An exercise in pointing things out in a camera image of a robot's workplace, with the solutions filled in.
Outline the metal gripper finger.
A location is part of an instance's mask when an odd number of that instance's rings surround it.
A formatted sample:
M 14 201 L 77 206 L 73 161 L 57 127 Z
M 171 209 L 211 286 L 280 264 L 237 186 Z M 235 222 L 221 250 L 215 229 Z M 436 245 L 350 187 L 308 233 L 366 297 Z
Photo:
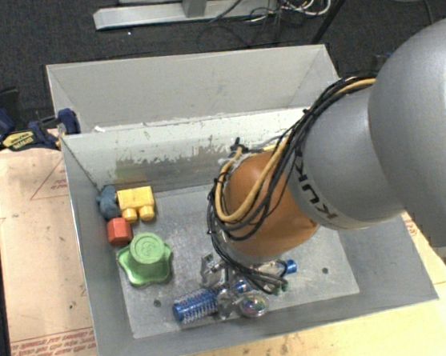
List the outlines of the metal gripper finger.
M 210 288 L 223 283 L 223 269 L 207 270 L 201 273 L 202 288 Z
M 212 253 L 208 253 L 201 257 L 201 265 L 203 274 L 215 273 L 218 271 L 218 264 Z

